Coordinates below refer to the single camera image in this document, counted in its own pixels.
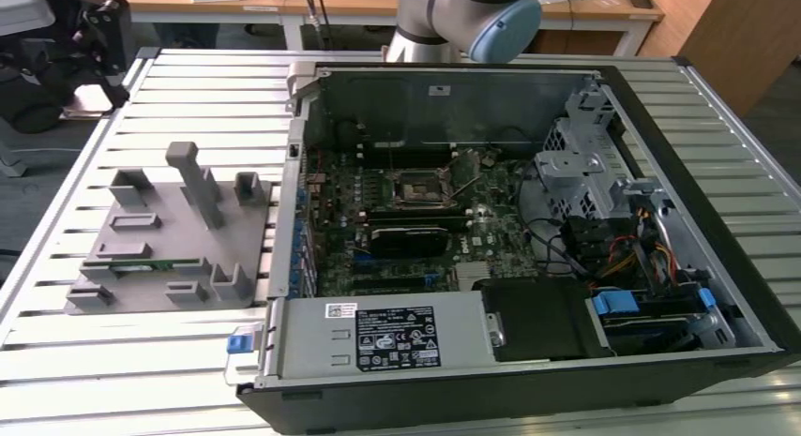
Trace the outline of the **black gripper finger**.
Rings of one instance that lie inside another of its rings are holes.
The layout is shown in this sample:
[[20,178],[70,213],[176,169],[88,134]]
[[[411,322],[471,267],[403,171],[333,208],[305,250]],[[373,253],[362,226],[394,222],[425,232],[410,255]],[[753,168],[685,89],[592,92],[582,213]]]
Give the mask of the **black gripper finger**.
[[127,0],[83,1],[92,72],[116,109],[130,99],[122,78],[132,63],[131,4]]

